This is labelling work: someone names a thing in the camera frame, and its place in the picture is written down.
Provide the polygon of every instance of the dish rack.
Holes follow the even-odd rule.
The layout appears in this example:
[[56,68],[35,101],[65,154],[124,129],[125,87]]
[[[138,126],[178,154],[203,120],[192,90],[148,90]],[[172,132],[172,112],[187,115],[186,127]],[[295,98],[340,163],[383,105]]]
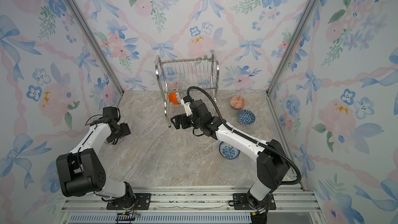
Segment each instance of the dish rack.
[[[187,95],[188,87],[197,86],[206,90],[216,102],[220,67],[214,54],[210,58],[204,56],[166,62],[162,62],[160,57],[156,56],[155,72],[164,101],[164,116],[169,127],[171,127],[170,118],[185,113],[183,105],[175,105],[169,101],[170,93],[182,94],[182,99]],[[206,95],[198,90],[192,90],[189,94],[195,100],[201,99],[209,112],[215,116],[215,109]]]

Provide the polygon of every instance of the metal corner post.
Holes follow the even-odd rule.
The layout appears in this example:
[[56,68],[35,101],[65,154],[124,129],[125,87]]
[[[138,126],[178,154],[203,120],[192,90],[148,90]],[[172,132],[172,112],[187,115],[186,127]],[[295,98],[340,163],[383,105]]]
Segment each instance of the metal corner post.
[[109,79],[115,85],[117,91],[120,94],[123,94],[124,90],[123,90],[121,84],[117,80],[115,73],[113,72],[106,57],[102,53],[102,49],[101,49],[100,45],[97,43],[93,32],[91,31],[90,27],[88,26],[88,23],[84,19],[83,14],[80,11],[76,1],[75,0],[65,0],[65,2],[67,4],[67,6],[69,7],[69,9],[72,11],[72,13],[73,13],[74,17],[76,18],[76,21],[77,21],[78,25],[80,26],[80,28],[82,29],[83,33],[86,35],[89,44],[91,45],[94,52],[96,53],[99,62],[104,67],[105,71],[107,72]]
[[270,96],[272,94],[272,92],[275,90],[278,80],[282,75],[283,69],[286,67],[287,62],[288,62],[290,56],[292,55],[294,47],[296,47],[296,45],[300,39],[300,36],[302,35],[302,33],[307,25],[307,22],[311,17],[311,14],[314,12],[315,6],[318,5],[318,1],[319,0],[309,0],[306,7],[304,8],[301,20],[299,21],[296,29],[293,32],[292,39],[291,39],[292,41],[289,42],[289,44],[286,48],[286,52],[283,55],[281,62],[279,63],[279,65],[276,69],[276,72],[275,72],[274,77],[272,78],[271,84],[269,85],[269,89],[267,91],[268,96]]

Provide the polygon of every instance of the wall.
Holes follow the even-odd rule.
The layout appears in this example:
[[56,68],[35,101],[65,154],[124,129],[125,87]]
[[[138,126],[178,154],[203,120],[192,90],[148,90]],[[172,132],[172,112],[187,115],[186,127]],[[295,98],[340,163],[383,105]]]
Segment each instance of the wall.
[[0,222],[52,223],[65,202],[56,158],[120,95],[63,0],[0,9]]
[[320,0],[272,95],[329,224],[398,223],[397,9]]
[[162,60],[178,60],[211,52],[220,62],[221,89],[266,89],[307,3],[76,1],[126,90],[159,90],[154,73],[156,55]]

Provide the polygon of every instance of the marble floor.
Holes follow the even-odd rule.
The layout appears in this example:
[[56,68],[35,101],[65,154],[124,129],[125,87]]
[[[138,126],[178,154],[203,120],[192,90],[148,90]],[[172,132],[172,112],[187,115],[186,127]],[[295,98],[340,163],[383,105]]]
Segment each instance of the marble floor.
[[[244,109],[256,115],[252,125],[238,122],[239,110],[229,105],[233,95],[244,97]],[[263,91],[218,91],[217,105],[234,127],[263,140],[281,140]],[[119,108],[121,122],[128,123],[131,135],[117,145],[103,144],[99,159],[107,176],[133,187],[250,187],[255,181],[256,163],[243,152],[228,160],[218,151],[220,141],[195,137],[191,128],[169,128],[159,91],[126,91]]]

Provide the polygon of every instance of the blue geometric patterned bowl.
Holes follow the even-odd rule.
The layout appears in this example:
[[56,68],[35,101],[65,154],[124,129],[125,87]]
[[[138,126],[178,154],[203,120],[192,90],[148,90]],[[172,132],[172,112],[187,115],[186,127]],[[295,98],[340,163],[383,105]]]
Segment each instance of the blue geometric patterned bowl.
[[220,151],[220,154],[226,159],[235,159],[239,156],[240,153],[240,150],[225,142],[220,143],[218,150]]
[[256,121],[256,116],[249,110],[242,110],[238,112],[238,121],[241,124],[249,125]]

